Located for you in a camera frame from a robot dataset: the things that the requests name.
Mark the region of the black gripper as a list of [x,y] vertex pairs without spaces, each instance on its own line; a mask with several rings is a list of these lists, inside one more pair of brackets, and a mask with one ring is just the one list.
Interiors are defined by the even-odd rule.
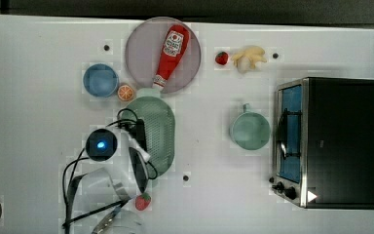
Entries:
[[130,148],[130,158],[132,170],[136,180],[136,184],[141,193],[144,193],[149,181],[148,170],[142,156],[134,148]]

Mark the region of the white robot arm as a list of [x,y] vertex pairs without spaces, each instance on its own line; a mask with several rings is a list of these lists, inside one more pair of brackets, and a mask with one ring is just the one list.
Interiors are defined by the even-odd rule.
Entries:
[[95,169],[68,183],[64,234],[101,234],[148,185],[150,154],[129,132],[113,127],[89,134],[82,158]]

